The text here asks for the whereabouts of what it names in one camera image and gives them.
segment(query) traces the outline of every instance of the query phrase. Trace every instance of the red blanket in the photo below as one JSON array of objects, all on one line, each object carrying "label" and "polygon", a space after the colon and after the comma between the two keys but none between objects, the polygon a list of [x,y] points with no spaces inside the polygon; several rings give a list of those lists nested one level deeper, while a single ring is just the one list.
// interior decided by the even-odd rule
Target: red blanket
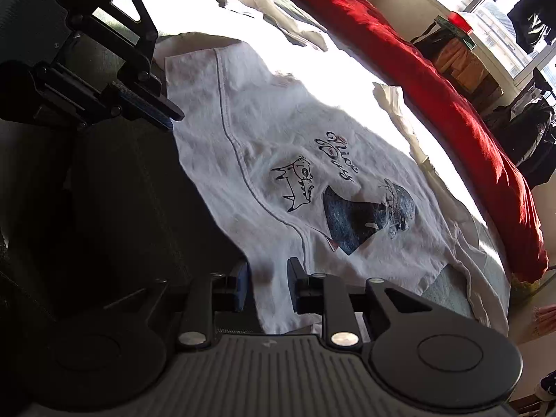
[{"label": "red blanket", "polygon": [[367,0],[300,0],[400,85],[461,159],[504,242],[518,280],[534,282],[548,267],[533,197],[469,102],[404,41]]}]

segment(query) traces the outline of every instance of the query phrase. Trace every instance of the window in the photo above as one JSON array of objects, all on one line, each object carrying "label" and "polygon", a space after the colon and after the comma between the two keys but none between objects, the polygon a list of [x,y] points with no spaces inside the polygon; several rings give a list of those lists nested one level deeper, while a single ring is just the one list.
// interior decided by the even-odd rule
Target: window
[{"label": "window", "polygon": [[508,12],[520,0],[436,0],[450,11],[461,12],[473,27],[474,34],[500,61],[514,84],[526,83],[533,68],[543,69],[552,85],[556,86],[556,41],[552,46],[541,40],[533,52],[527,54],[515,40],[515,30]]}]

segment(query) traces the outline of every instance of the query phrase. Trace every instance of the metal screw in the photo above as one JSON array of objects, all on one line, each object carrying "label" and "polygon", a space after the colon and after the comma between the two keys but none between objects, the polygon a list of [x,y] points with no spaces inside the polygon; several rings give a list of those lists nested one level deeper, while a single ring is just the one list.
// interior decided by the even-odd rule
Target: metal screw
[{"label": "metal screw", "polygon": [[187,346],[196,346],[201,345],[207,341],[205,334],[196,333],[195,331],[191,331],[189,333],[182,333],[178,337],[178,340],[183,345]]},{"label": "metal screw", "polygon": [[46,77],[46,73],[47,73],[47,72],[48,72],[48,71],[46,70],[46,67],[39,67],[39,68],[37,69],[37,75],[38,75],[39,77],[41,77],[41,78]]},{"label": "metal screw", "polygon": [[83,22],[83,16],[81,14],[72,15],[70,22],[72,25],[80,25]]},{"label": "metal screw", "polygon": [[154,41],[158,37],[158,33],[156,31],[149,31],[145,34],[145,39],[148,41]]},{"label": "metal screw", "polygon": [[338,346],[353,346],[359,342],[359,337],[353,333],[336,333],[330,340],[334,345]]},{"label": "metal screw", "polygon": [[120,115],[121,112],[122,112],[122,107],[120,107],[119,105],[116,105],[115,107],[110,108],[110,114],[113,117],[116,117],[116,116]]}]

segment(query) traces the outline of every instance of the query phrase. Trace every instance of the ribbed gray panel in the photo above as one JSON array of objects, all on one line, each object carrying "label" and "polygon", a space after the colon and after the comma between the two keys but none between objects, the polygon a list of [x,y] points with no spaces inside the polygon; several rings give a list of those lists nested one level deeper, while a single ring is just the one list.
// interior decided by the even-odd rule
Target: ribbed gray panel
[{"label": "ribbed gray panel", "polygon": [[[33,405],[23,417],[422,417],[390,397],[361,360],[316,336],[227,335],[212,350],[177,356],[162,380],[112,410],[69,414]],[[472,414],[511,415],[504,408]]]},{"label": "ribbed gray panel", "polygon": [[0,63],[52,61],[70,30],[55,0],[0,0]]}]

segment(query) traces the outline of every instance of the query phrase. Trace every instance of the red fabric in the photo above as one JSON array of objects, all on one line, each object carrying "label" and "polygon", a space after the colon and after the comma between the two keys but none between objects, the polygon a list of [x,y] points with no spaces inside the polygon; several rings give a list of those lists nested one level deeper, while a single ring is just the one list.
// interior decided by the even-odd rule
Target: red fabric
[{"label": "red fabric", "polygon": [[300,0],[402,86],[461,159],[504,242],[518,280],[534,282],[548,267],[533,197],[469,102],[404,41],[367,0]]}]

